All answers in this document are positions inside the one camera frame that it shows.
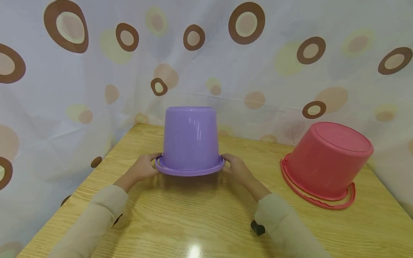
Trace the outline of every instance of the fabric backdrop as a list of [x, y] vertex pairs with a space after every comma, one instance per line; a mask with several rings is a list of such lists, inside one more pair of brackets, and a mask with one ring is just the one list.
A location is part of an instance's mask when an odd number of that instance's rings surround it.
[[291, 145], [317, 121], [352, 127], [413, 215], [412, 1], [0, 6], [1, 257], [131, 126], [163, 125], [170, 106], [212, 106], [220, 134]]

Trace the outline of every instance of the purple bucket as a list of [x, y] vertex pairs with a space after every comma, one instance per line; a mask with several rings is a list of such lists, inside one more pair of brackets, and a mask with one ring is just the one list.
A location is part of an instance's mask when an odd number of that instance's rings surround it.
[[166, 110], [164, 152], [156, 162], [171, 175], [206, 175], [221, 170], [216, 112], [211, 107], [170, 107]]

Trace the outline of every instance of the sleeve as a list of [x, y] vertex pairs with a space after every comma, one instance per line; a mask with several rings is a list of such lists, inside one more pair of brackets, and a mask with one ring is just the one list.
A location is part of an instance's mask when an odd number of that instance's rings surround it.
[[265, 227], [276, 246], [290, 258], [329, 258], [330, 255], [302, 223], [294, 208], [277, 194], [258, 202], [255, 221]]
[[87, 258], [120, 216], [128, 194], [116, 185], [100, 190], [79, 219], [49, 254], [49, 258]]

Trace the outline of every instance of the bucket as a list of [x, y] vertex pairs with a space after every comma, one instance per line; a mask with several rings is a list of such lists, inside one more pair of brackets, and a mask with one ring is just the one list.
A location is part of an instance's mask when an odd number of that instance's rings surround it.
[[222, 169], [216, 112], [211, 107], [169, 107], [165, 115], [164, 152], [159, 171], [180, 176], [206, 175]]
[[[292, 153], [280, 162], [290, 188], [306, 201], [332, 210], [349, 207], [355, 200], [353, 179], [373, 154], [373, 145], [359, 132], [337, 123], [318, 122], [305, 133]], [[348, 202], [330, 205], [307, 197], [301, 191], [325, 201]]]

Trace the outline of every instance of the table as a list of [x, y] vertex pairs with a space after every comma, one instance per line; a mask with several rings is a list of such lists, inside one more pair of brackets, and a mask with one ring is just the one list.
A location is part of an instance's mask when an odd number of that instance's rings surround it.
[[[94, 194], [139, 155], [162, 151], [162, 142], [163, 127], [135, 125], [18, 257], [46, 257]], [[354, 204], [330, 211], [305, 202], [284, 182], [279, 160], [292, 146], [219, 136], [219, 147], [242, 157], [259, 180], [286, 198], [332, 257], [413, 257], [413, 221], [367, 166], [355, 179]], [[138, 183], [129, 196], [127, 224], [112, 228], [93, 257], [283, 257], [268, 234], [258, 237], [251, 230], [253, 199], [219, 173], [159, 175]]]

